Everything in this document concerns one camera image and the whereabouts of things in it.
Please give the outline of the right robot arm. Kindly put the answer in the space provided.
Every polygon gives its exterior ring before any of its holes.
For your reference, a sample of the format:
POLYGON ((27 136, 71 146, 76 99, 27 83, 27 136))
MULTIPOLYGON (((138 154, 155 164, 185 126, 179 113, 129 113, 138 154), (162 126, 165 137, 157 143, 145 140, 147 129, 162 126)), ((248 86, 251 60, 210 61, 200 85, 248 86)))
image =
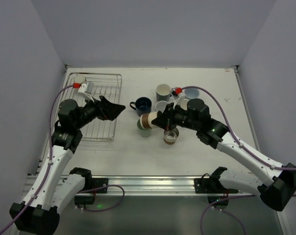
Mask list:
POLYGON ((296 192, 296 166, 275 161, 237 137, 229 127, 210 115, 209 107, 201 99, 191 99, 187 109, 170 103, 163 112, 154 112, 149 124, 166 131, 177 126, 194 130, 199 140, 246 167, 252 176, 237 177, 222 170, 214 177, 225 189, 237 189, 259 196, 275 211, 283 211, 296 192))

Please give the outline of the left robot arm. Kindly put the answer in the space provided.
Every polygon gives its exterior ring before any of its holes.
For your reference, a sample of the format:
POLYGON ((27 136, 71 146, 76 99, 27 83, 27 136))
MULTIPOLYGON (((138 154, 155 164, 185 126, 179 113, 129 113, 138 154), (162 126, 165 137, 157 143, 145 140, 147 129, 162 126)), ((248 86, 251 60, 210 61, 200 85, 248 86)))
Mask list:
POLYGON ((114 121, 123 110, 124 105, 111 103, 102 95, 83 107, 73 99, 60 103, 42 169, 22 202, 12 204, 9 211, 18 230, 36 235, 54 234, 64 208, 79 191, 89 190, 93 184, 91 171, 83 168, 74 169, 61 186, 58 184, 82 139, 81 128, 96 118, 114 121))

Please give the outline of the dark navy mug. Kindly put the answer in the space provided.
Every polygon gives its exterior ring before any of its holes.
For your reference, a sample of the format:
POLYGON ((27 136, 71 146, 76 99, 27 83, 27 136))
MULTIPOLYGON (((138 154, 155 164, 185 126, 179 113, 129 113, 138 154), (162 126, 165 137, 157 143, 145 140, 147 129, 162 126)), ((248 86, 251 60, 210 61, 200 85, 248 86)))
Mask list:
POLYGON ((152 101, 148 97, 140 97, 136 101, 130 102, 129 106, 136 111, 140 117, 143 114, 151 112, 152 101))

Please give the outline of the mint green cup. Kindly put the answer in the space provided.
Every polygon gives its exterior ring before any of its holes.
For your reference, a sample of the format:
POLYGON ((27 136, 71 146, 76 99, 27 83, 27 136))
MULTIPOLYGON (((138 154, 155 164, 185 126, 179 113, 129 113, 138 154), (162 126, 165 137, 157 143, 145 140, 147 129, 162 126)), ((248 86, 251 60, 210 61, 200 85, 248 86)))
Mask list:
POLYGON ((140 120, 137 121, 137 130, 141 137, 147 138, 151 135, 151 129, 145 129, 141 126, 140 120))

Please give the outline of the grey blue mug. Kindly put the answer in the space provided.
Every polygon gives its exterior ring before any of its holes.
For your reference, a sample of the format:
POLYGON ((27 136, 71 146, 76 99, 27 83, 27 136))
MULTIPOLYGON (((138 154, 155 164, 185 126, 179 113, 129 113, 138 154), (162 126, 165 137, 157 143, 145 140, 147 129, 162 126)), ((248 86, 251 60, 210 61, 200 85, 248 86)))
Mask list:
POLYGON ((199 89, 197 88, 187 88, 184 90, 187 99, 195 99, 199 97, 199 89))

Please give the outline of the cream cup brown band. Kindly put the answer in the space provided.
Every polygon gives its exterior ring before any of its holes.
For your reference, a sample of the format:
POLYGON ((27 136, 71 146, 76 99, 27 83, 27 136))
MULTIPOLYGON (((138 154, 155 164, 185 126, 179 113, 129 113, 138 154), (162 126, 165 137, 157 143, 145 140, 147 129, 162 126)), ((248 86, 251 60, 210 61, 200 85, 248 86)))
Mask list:
POLYGON ((161 111, 156 111, 156 112, 150 112, 150 113, 145 113, 140 116, 140 125, 144 129, 156 129, 159 128, 158 126, 154 125, 152 123, 153 120, 155 120, 158 115, 162 114, 161 111))
POLYGON ((83 75, 77 75, 73 78, 75 84, 82 84, 86 81, 86 77, 83 75))

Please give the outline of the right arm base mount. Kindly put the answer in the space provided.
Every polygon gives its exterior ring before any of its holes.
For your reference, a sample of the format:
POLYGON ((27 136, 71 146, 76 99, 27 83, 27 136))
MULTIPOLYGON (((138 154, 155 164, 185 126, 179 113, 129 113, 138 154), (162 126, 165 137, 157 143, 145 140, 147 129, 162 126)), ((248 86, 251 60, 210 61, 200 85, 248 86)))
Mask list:
POLYGON ((229 194, 237 194, 239 191, 233 188, 225 188, 219 179, 227 171, 226 167, 219 166, 212 174, 205 173, 199 178, 194 179, 194 189, 196 194, 209 194, 208 203, 218 202, 220 199, 227 198, 229 194))

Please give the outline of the grey mug cream inside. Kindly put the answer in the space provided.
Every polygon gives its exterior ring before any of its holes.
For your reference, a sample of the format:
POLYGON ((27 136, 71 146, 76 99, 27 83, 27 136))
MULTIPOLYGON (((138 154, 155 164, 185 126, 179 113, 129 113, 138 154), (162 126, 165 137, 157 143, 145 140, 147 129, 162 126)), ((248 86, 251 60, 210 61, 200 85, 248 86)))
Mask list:
POLYGON ((169 101, 171 97, 172 88, 167 84, 160 84, 156 88, 157 101, 169 101))

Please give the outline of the light blue mug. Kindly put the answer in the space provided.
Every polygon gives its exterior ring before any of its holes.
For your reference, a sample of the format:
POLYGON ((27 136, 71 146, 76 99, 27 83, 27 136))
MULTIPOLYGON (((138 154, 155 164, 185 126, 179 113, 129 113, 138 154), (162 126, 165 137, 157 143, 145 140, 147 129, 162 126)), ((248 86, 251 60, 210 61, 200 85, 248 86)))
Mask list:
POLYGON ((182 108, 183 110, 187 110, 187 103, 188 103, 189 99, 186 98, 178 98, 175 102, 173 107, 175 108, 176 106, 179 106, 180 108, 182 108))

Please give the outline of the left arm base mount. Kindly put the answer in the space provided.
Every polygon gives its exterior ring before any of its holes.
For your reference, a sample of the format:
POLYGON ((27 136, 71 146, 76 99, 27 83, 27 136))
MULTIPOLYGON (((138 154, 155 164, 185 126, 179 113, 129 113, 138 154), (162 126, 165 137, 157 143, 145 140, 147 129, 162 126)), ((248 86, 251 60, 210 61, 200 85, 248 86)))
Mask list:
MULTIPOLYGON (((100 188, 103 186, 108 185, 109 179, 108 178, 92 178, 91 182, 85 186, 82 190, 89 190, 94 188, 100 188)), ((74 204, 76 206, 83 206, 92 205, 96 200, 96 194, 104 194, 107 193, 107 189, 100 189, 89 193, 81 193, 77 194, 74 197, 74 204)))

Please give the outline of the pink dotted mug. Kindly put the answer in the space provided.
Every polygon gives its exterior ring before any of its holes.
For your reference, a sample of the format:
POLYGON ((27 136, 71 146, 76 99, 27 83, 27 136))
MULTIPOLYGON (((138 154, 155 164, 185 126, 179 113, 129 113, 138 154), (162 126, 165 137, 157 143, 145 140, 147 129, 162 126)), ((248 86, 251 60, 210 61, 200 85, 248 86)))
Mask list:
POLYGON ((155 104, 155 110, 157 112, 164 112, 166 109, 166 106, 169 104, 169 102, 165 101, 165 100, 160 100, 155 104))

